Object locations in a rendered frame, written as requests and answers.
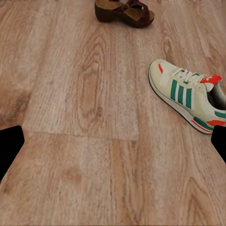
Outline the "sandal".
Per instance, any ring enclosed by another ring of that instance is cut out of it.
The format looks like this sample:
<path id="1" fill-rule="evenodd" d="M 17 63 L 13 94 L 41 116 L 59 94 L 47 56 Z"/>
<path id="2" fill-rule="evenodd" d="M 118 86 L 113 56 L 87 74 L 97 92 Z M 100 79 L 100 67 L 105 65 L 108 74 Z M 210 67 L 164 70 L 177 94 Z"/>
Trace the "sandal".
<path id="1" fill-rule="evenodd" d="M 154 20 L 154 13 L 139 0 L 128 0 L 126 4 L 120 0 L 97 0 L 95 14 L 99 22 L 121 19 L 134 28 L 145 28 Z"/>

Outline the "gym shoe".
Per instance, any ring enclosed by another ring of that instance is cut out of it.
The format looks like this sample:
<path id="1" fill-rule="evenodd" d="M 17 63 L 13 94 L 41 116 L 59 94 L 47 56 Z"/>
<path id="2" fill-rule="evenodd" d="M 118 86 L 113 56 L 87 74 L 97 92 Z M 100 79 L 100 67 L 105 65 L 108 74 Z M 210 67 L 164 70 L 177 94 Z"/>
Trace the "gym shoe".
<path id="1" fill-rule="evenodd" d="M 211 135 L 215 125 L 226 126 L 226 96 L 221 76 L 198 75 L 164 59 L 150 63 L 149 82 L 156 95 L 192 127 Z"/>

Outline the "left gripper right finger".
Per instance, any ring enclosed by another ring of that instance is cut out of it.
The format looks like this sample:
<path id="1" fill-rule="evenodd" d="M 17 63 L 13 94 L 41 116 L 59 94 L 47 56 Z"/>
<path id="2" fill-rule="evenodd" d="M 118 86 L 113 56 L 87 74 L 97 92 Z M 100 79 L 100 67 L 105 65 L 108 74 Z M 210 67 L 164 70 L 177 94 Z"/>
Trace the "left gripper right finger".
<path id="1" fill-rule="evenodd" d="M 226 163 L 226 126 L 215 125 L 211 142 Z"/>

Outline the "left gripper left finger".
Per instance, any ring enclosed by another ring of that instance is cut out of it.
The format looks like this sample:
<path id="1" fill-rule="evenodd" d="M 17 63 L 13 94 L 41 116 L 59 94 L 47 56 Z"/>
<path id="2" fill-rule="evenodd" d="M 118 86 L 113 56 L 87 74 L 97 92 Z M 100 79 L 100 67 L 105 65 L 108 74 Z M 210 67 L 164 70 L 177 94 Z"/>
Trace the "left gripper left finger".
<path id="1" fill-rule="evenodd" d="M 0 181 L 24 144 L 20 125 L 0 130 Z"/>

